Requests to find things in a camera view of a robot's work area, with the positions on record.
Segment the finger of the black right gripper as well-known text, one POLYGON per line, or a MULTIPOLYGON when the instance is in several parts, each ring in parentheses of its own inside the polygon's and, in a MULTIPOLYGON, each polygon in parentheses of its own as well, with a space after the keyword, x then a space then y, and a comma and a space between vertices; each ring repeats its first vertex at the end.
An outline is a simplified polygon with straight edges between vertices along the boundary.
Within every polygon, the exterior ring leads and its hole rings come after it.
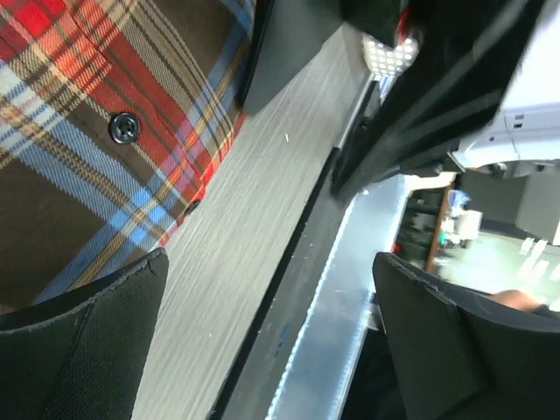
POLYGON ((343 23, 341 2, 269 0, 255 5, 242 108, 255 115, 315 57, 343 23))

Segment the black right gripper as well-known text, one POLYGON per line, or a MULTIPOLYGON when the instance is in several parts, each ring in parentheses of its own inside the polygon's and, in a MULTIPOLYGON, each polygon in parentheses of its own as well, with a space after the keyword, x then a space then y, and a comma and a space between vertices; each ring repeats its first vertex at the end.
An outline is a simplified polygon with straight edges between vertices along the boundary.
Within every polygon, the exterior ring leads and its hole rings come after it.
POLYGON ((461 138, 494 118, 542 17, 540 1, 408 1, 396 29, 418 39, 419 53, 346 141, 332 194, 443 171, 461 138))

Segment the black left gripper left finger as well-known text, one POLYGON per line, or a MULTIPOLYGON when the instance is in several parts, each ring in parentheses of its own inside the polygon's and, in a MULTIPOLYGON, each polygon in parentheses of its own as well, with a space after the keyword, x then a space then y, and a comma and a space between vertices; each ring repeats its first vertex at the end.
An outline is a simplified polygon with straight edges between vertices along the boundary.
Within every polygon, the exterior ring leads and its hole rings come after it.
POLYGON ((3 419, 129 419, 168 274, 157 248, 1 317, 3 419))

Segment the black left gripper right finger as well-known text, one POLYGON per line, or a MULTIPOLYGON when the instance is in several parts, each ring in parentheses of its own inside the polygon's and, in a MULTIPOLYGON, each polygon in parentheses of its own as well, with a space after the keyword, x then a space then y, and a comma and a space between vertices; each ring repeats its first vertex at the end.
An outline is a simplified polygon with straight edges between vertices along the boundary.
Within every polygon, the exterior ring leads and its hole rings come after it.
POLYGON ((373 278, 410 419, 557 419, 559 322, 379 253, 373 278))

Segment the red brown plaid shirt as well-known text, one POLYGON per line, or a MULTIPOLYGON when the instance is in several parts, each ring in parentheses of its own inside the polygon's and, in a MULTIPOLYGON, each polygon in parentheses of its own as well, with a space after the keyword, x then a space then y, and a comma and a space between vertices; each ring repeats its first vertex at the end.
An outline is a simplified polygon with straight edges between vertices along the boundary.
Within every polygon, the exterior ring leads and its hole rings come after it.
POLYGON ((253 1, 1 4, 1 310, 167 242, 241 124, 253 1))

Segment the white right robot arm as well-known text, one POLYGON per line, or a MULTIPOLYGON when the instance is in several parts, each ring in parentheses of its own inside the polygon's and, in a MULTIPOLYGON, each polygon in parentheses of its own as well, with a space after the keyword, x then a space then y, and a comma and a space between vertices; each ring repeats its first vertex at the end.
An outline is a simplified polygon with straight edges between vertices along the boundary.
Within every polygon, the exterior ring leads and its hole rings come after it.
POLYGON ((559 157, 556 1, 260 1, 240 98, 259 112, 340 27, 381 105, 339 148, 331 192, 559 157))

